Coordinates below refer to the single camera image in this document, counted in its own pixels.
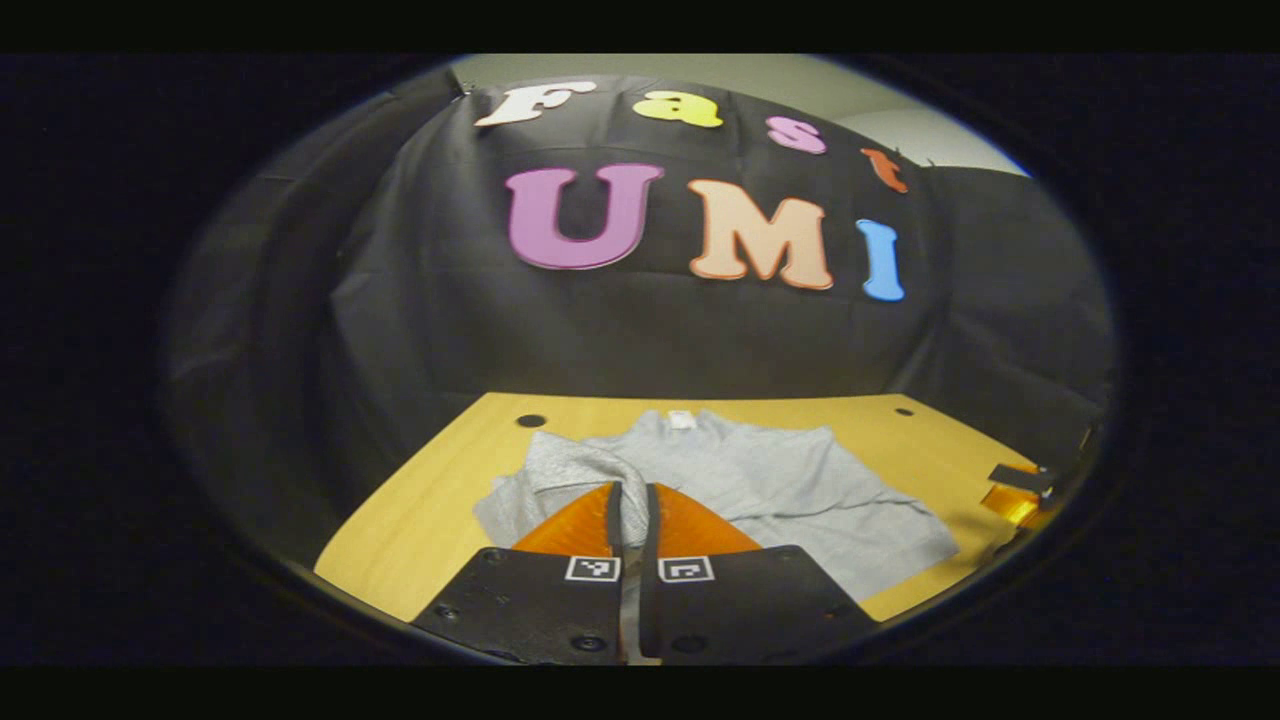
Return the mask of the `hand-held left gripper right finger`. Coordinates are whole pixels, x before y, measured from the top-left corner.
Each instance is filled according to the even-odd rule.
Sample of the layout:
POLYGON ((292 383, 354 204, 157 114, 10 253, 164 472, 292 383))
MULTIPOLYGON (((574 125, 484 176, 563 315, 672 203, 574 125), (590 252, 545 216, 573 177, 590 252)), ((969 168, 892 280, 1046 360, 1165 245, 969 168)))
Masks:
POLYGON ((803 547, 764 546, 672 487, 646 488, 640 651, 663 664, 809 664, 881 623, 803 547))

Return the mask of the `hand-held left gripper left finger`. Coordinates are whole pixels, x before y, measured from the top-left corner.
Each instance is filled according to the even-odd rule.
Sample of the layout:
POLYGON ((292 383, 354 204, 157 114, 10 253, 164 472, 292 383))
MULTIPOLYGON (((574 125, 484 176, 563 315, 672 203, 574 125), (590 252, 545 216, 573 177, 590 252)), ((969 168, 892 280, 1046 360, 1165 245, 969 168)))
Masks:
POLYGON ((479 550, 413 626, 512 664, 621 665, 621 500, 607 483, 512 547, 479 550))

